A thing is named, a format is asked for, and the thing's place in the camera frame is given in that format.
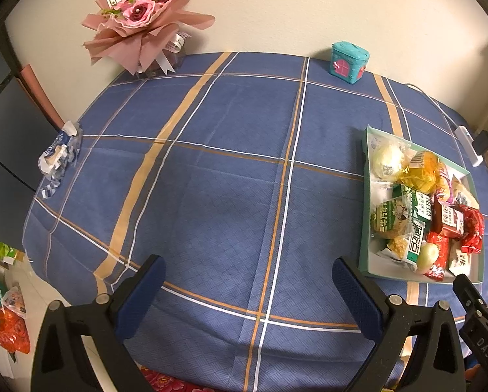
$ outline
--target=open box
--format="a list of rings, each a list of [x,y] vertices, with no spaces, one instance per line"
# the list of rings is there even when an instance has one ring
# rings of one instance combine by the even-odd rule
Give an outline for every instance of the open box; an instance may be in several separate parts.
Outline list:
[[[449,272],[447,269],[445,270],[444,280],[442,282],[437,282],[425,275],[413,272],[410,268],[404,267],[402,264],[399,264],[389,258],[385,258],[384,256],[380,256],[377,254],[378,251],[386,247],[387,241],[385,239],[371,237],[370,218],[377,205],[391,199],[391,189],[387,188],[387,186],[385,186],[383,182],[377,182],[375,180],[376,178],[370,172],[371,147],[369,145],[368,136],[371,135],[394,138],[401,142],[406,142],[409,144],[411,155],[413,152],[415,153],[420,150],[428,150],[425,147],[401,139],[400,137],[395,137],[392,134],[380,131],[379,129],[371,128],[370,126],[366,128],[362,140],[363,152],[366,156],[366,163],[363,169],[363,226],[358,268],[360,269],[360,271],[363,272],[363,274],[375,277],[383,277],[386,279],[413,281],[421,283],[452,284],[455,276],[451,274],[451,272]],[[453,175],[456,176],[462,182],[462,184],[469,189],[475,199],[478,199],[475,189],[475,183],[473,182],[471,173],[467,169],[462,168],[456,163],[450,161],[449,159],[446,159],[438,154],[436,155],[447,166],[449,177],[452,178]],[[473,253],[470,255],[470,274],[468,277],[473,283],[478,283],[483,280],[483,252],[484,246],[482,245],[481,253]]]

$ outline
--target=flower bouquet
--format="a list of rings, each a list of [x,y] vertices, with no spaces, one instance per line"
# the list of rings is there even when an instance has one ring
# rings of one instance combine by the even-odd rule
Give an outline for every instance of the flower bouquet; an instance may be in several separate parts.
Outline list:
[[[98,14],[88,14],[83,26],[97,31],[84,47],[90,52],[91,63],[110,57],[132,75],[143,73],[150,66],[162,72],[175,72],[184,39],[179,32],[186,24],[203,30],[214,23],[208,14],[183,10],[189,0],[97,0]]]

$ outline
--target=beige wall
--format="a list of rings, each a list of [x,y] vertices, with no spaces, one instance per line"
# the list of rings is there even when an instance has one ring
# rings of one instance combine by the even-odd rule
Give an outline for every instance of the beige wall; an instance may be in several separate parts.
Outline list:
[[[279,52],[328,58],[335,41],[371,53],[368,70],[412,82],[475,124],[488,107],[488,17],[475,0],[191,0],[216,16],[195,31],[189,53]],[[22,0],[7,20],[13,46],[31,64],[64,119],[77,119],[119,72],[90,66],[80,26],[94,0]]]

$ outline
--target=metal screw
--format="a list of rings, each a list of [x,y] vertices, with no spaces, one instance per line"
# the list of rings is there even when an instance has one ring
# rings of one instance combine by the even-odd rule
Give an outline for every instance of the metal screw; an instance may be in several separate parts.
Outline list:
[[[391,302],[393,305],[402,305],[404,300],[399,295],[391,295],[389,296],[389,302]]]
[[[444,311],[447,311],[449,309],[449,302],[447,301],[439,301],[438,306],[440,309],[443,309]]]
[[[107,293],[101,293],[95,298],[95,302],[99,305],[104,305],[105,303],[109,302],[109,295]]]
[[[48,305],[48,308],[51,311],[55,311],[56,309],[59,309],[60,307],[60,301],[51,301]]]

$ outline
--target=floor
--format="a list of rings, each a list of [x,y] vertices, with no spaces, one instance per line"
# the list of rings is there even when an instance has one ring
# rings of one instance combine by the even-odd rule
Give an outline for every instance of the floor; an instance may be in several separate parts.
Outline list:
[[[2,375],[7,378],[13,376],[13,378],[9,378],[9,384],[14,391],[29,392],[35,346],[48,304],[53,300],[61,300],[67,306],[69,306],[69,303],[56,289],[34,273],[27,258],[24,258],[23,262],[16,261],[11,269],[5,272],[5,282],[8,287],[18,284],[23,293],[27,314],[26,327],[28,328],[31,342],[31,352],[29,354],[17,352],[17,362],[14,363],[8,357],[8,354],[0,348],[0,370]],[[104,365],[98,357],[93,340],[90,337],[83,337],[82,339],[91,365],[104,392],[115,392],[117,389],[112,384],[104,369]]]

